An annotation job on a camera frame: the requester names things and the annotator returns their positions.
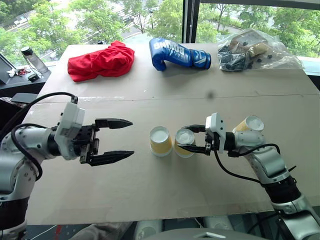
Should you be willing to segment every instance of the window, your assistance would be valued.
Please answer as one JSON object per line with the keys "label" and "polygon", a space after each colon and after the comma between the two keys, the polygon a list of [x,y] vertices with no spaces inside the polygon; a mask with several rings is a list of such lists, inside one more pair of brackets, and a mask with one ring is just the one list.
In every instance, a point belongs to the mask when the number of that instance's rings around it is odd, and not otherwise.
{"label": "window", "polygon": [[320,11],[289,7],[201,3],[197,43],[215,43],[226,35],[254,28],[279,36],[297,56],[320,58]]}
{"label": "window", "polygon": [[2,0],[0,54],[23,66],[25,46],[52,62],[73,44],[181,42],[182,15],[183,0]]}

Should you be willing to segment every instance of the cup rim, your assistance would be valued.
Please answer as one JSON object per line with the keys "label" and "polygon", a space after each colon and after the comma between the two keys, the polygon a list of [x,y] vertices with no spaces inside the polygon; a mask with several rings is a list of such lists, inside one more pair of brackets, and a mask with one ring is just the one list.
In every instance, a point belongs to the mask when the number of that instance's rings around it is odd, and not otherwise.
{"label": "cup rim", "polygon": [[[258,121],[259,121],[259,126],[256,127],[255,125],[252,125],[252,124],[251,124],[251,121],[252,121],[252,120],[258,120]],[[264,122],[261,120],[261,118],[258,117],[258,116],[255,116],[255,115],[247,116],[247,117],[245,118],[245,124],[247,125],[247,127],[248,127],[249,129],[256,130],[256,131],[261,131],[261,130],[263,130],[263,129],[265,128],[265,124],[264,124]]]}
{"label": "cup rim", "polygon": [[193,144],[193,143],[195,142],[195,134],[194,134],[193,131],[191,131],[190,129],[187,129],[187,128],[180,128],[178,131],[176,131],[176,133],[175,133],[175,135],[174,135],[175,141],[176,141],[178,144],[182,144],[181,142],[179,142],[179,141],[177,140],[177,134],[178,134],[178,132],[181,131],[181,130],[187,131],[187,132],[192,136],[192,141],[189,142],[189,144]]}
{"label": "cup rim", "polygon": [[[155,141],[155,140],[153,139],[153,134],[154,134],[156,131],[159,131],[159,130],[162,130],[162,131],[164,131],[164,132],[166,133],[166,138],[165,138],[165,140],[163,140],[163,141]],[[152,141],[153,143],[162,144],[162,143],[164,143],[165,141],[168,140],[168,138],[169,138],[169,130],[168,130],[166,127],[164,127],[164,126],[155,126],[155,127],[150,131],[149,138],[150,138],[150,141]]]}

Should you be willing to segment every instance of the water bottle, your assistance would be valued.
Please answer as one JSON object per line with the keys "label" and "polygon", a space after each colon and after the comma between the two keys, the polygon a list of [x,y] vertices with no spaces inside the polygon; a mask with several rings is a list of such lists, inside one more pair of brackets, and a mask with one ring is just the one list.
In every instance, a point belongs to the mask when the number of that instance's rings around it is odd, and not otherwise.
{"label": "water bottle", "polygon": [[21,52],[25,60],[30,63],[38,70],[38,72],[44,74],[48,71],[48,67],[43,61],[34,53],[34,51],[29,46],[21,48]]}

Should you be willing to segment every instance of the boxing glove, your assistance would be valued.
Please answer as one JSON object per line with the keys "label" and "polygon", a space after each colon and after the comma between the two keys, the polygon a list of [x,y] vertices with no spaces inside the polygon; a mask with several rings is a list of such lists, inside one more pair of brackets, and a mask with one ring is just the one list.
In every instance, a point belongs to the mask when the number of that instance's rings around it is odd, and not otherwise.
{"label": "boxing glove", "polygon": [[165,60],[185,67],[208,69],[211,55],[202,50],[188,49],[174,41],[153,38],[149,42],[153,66],[158,71],[166,69]]}

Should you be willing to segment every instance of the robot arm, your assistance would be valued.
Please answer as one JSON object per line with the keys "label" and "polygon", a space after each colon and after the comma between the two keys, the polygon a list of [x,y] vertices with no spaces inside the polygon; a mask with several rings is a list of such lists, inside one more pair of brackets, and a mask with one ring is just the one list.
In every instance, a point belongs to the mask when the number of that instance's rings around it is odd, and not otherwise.
{"label": "robot arm", "polygon": [[248,127],[241,131],[235,128],[233,132],[226,132],[219,113],[208,116],[205,125],[190,125],[185,128],[195,133],[205,132],[205,147],[179,144],[181,148],[208,156],[214,151],[218,162],[220,160],[217,151],[227,151],[229,157],[244,156],[248,160],[258,180],[240,177],[260,183],[266,190],[279,216],[278,227],[286,239],[303,240],[320,233],[320,218],[298,190],[296,180],[287,169],[278,146],[266,144],[260,131]]}
{"label": "robot arm", "polygon": [[91,166],[112,164],[134,151],[110,151],[98,154],[100,128],[119,129],[130,121],[106,118],[83,126],[85,110],[68,102],[57,126],[52,128],[24,123],[16,126],[0,146],[0,239],[23,239],[28,200],[35,182],[42,175],[43,160],[62,156],[66,160],[80,157]]}

